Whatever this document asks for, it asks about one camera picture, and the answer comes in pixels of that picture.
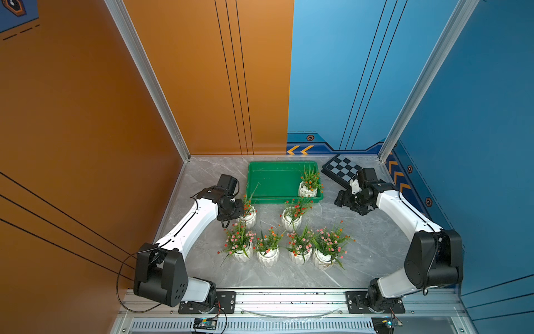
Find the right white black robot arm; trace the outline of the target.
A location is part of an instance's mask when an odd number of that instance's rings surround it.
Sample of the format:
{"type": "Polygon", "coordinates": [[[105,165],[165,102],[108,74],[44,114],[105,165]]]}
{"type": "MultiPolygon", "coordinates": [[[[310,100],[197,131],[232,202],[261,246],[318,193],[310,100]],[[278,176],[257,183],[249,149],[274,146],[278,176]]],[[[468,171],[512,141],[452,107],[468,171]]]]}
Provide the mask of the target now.
{"type": "Polygon", "coordinates": [[[463,281],[460,234],[425,218],[393,185],[378,181],[368,183],[357,193],[340,190],[335,205],[349,207],[361,215],[378,209],[395,222],[410,242],[403,267],[370,282],[364,305],[374,313],[394,309],[409,294],[427,294],[432,288],[447,288],[463,281]]]}

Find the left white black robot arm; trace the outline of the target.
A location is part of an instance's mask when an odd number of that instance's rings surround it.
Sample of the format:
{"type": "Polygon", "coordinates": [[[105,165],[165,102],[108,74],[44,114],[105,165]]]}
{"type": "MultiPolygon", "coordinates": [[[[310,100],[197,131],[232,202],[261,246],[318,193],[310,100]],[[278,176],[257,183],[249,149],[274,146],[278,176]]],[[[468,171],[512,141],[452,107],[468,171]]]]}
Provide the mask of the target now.
{"type": "Polygon", "coordinates": [[[175,307],[196,303],[205,312],[216,304],[216,285],[190,277],[186,258],[204,229],[214,221],[224,228],[242,216],[243,201],[227,190],[213,186],[194,196],[186,216],[155,244],[145,243],[136,253],[133,292],[158,304],[175,307]]]}

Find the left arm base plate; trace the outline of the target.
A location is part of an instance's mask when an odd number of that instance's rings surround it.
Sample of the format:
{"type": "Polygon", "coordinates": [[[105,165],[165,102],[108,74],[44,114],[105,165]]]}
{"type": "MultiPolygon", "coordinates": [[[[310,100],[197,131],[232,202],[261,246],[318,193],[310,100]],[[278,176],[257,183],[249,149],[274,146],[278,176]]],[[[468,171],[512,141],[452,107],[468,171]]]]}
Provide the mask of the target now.
{"type": "Polygon", "coordinates": [[[236,306],[235,291],[220,291],[210,293],[203,302],[181,302],[178,312],[181,315],[217,314],[224,312],[227,315],[234,313],[236,306]]]}

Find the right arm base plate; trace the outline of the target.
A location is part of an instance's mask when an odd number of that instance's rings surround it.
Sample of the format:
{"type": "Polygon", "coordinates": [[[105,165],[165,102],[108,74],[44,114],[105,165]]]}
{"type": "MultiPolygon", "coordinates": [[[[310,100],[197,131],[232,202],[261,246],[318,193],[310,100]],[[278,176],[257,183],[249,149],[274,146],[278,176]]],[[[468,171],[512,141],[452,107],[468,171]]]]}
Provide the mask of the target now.
{"type": "Polygon", "coordinates": [[[350,314],[379,314],[390,312],[404,314],[406,312],[401,298],[385,299],[381,295],[371,297],[368,292],[364,291],[347,291],[345,292],[345,297],[350,314]]]}

